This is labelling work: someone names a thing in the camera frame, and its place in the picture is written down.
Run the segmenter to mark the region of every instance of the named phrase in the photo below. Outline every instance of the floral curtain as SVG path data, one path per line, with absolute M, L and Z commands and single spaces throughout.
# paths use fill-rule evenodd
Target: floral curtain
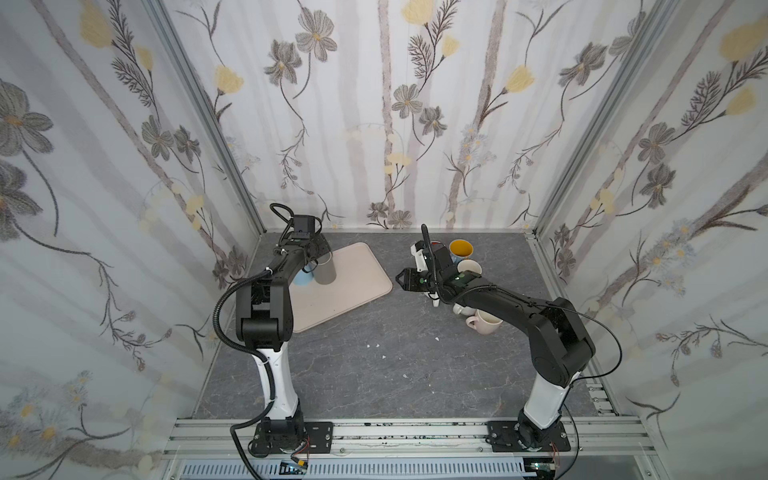
M 764 476 L 766 14 L 682 2 L 540 238 L 678 479 Z
M 165 0 L 269 227 L 525 228 L 653 2 Z
M 159 478 L 257 237 L 136 2 L 0 12 L 0 465 Z

